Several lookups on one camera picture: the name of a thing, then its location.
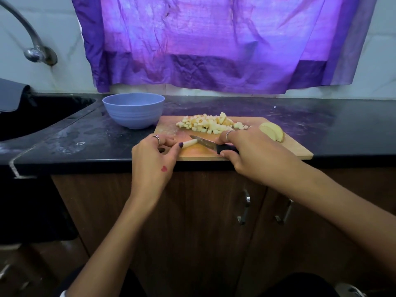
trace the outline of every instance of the plastic bowl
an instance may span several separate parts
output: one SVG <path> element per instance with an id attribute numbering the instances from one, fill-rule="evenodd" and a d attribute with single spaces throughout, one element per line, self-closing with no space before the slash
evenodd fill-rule
<path id="1" fill-rule="evenodd" d="M 143 129 L 158 122 L 164 100 L 160 94 L 128 93 L 107 96 L 102 101 L 117 124 L 130 129 Z"/>

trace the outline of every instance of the leg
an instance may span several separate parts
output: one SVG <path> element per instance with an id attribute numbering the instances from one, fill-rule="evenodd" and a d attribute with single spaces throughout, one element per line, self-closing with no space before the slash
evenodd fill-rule
<path id="1" fill-rule="evenodd" d="M 55 289 L 52 297 L 59 297 L 63 291 L 66 291 L 77 278 L 83 267 L 84 266 L 74 270 L 70 275 L 68 275 Z M 131 269 L 129 269 L 125 275 L 124 284 L 122 285 L 120 292 L 120 297 L 126 296 L 146 297 L 145 291 Z"/>
<path id="2" fill-rule="evenodd" d="M 322 277 L 310 273 L 294 273 L 269 288 L 259 297 L 339 297 Z"/>

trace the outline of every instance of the chrome faucet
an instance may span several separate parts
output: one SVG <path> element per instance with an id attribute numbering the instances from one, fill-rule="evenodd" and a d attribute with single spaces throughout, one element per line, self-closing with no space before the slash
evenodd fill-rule
<path id="1" fill-rule="evenodd" d="M 32 25 L 23 17 L 23 15 L 13 7 L 6 0 L 0 0 L 0 5 L 7 9 L 14 17 L 21 22 L 23 27 L 27 30 L 33 42 L 33 48 L 28 48 L 23 51 L 25 57 L 32 62 L 43 62 L 49 66 L 53 66 L 58 62 L 56 53 L 51 48 L 45 46 L 38 36 L 36 30 Z"/>

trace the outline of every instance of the purple cloth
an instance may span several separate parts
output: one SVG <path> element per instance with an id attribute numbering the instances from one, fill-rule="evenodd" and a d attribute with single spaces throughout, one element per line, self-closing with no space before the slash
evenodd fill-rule
<path id="1" fill-rule="evenodd" d="M 72 1 L 99 92 L 120 83 L 251 94 L 349 84 L 375 6 L 375 0 Z"/>

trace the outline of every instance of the kitchen knife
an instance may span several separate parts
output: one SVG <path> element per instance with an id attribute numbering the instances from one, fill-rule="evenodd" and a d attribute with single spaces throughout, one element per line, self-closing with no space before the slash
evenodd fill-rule
<path id="1" fill-rule="evenodd" d="M 223 150 L 232 150 L 239 154 L 238 149 L 234 145 L 228 145 L 228 144 L 218 145 L 215 142 L 212 142 L 211 140 L 206 140 L 201 137 L 197 137 L 195 135 L 190 135 L 190 137 L 196 139 L 198 141 L 198 144 L 203 145 L 204 147 L 217 152 L 217 154 L 220 154 L 220 152 Z"/>

